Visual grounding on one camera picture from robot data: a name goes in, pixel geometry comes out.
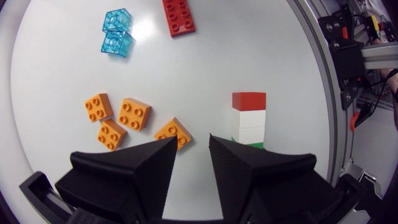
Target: metal frame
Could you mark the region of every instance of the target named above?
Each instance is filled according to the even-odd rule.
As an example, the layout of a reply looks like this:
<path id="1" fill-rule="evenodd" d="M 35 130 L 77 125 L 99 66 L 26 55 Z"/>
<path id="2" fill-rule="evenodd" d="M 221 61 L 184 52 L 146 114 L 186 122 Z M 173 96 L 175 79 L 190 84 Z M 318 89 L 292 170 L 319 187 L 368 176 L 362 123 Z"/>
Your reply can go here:
<path id="1" fill-rule="evenodd" d="M 360 24 L 354 28 L 354 40 L 362 42 L 365 45 L 369 42 L 369 36 L 364 24 Z"/>
<path id="2" fill-rule="evenodd" d="M 366 69 L 398 68 L 398 42 L 364 47 L 362 56 Z"/>
<path id="3" fill-rule="evenodd" d="M 329 117 L 330 151 L 328 175 L 326 180 L 335 186 L 344 161 L 348 160 L 353 145 L 353 133 L 349 130 L 349 121 L 354 114 L 351 105 L 346 111 L 341 109 L 340 88 L 335 66 L 331 58 L 328 43 L 318 25 L 318 18 L 330 13 L 322 2 L 317 0 L 287 0 L 300 21 L 317 61 Z"/>
<path id="4" fill-rule="evenodd" d="M 347 3 L 355 14 L 362 14 L 362 7 L 359 5 L 358 0 L 347 0 Z"/>
<path id="5" fill-rule="evenodd" d="M 361 180 L 364 174 L 364 169 L 360 166 L 355 165 L 354 160 L 351 158 L 342 168 L 341 176 L 345 174 L 353 176 L 356 180 Z"/>

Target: black bracket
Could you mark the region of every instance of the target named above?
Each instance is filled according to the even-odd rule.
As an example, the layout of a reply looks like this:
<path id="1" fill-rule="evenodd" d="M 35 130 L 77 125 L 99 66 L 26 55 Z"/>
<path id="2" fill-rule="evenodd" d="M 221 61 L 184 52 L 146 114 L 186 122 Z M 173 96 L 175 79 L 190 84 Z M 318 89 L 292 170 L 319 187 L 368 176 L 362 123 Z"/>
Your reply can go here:
<path id="1" fill-rule="evenodd" d="M 335 64 L 343 110 L 347 110 L 353 103 L 358 94 L 358 78 L 366 73 L 361 53 L 363 44 L 348 39 L 345 17 L 347 16 L 326 16 L 318 19 Z"/>

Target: white table surface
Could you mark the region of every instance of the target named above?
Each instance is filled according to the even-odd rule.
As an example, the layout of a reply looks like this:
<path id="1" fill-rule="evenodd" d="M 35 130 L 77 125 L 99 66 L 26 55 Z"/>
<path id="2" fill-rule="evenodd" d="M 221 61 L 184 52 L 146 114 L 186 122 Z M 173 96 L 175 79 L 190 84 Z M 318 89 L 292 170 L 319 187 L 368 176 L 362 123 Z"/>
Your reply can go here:
<path id="1" fill-rule="evenodd" d="M 265 147 L 317 156 L 326 178 L 329 126 L 315 57 L 286 1 L 189 1 L 197 31 L 171 38 L 162 1 L 32 0 L 12 57 L 18 133 L 33 170 L 54 184 L 71 152 L 108 152 L 96 140 L 85 100 L 107 93 L 152 106 L 146 128 L 126 128 L 123 147 L 153 141 L 176 116 L 193 141 L 178 151 L 164 218 L 221 218 L 209 133 L 231 136 L 231 93 L 267 92 Z M 100 52 L 107 11 L 125 7 L 135 45 L 128 58 Z"/>

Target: red duplo brick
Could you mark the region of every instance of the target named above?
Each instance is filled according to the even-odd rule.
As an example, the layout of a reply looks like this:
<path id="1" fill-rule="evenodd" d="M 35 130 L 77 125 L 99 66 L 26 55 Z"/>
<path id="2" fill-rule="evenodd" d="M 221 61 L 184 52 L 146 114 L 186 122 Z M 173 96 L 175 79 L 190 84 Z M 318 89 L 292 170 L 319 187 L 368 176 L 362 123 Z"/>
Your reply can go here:
<path id="1" fill-rule="evenodd" d="M 195 31 L 187 0 L 163 0 L 163 6 L 172 37 Z"/>
<path id="2" fill-rule="evenodd" d="M 232 107 L 239 111 L 265 110 L 266 93 L 232 93 Z"/>

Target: green duplo brick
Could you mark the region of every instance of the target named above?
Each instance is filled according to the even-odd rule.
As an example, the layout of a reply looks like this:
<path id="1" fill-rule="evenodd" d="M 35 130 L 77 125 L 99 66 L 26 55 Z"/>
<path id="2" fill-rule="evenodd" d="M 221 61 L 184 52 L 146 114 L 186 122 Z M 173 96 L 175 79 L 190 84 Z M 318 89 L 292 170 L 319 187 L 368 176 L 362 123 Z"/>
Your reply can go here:
<path id="1" fill-rule="evenodd" d="M 252 147 L 256 147 L 258 149 L 264 149 L 263 148 L 263 142 L 259 142 L 259 143 L 253 143 L 253 144 L 247 144 L 247 146 L 252 146 Z"/>

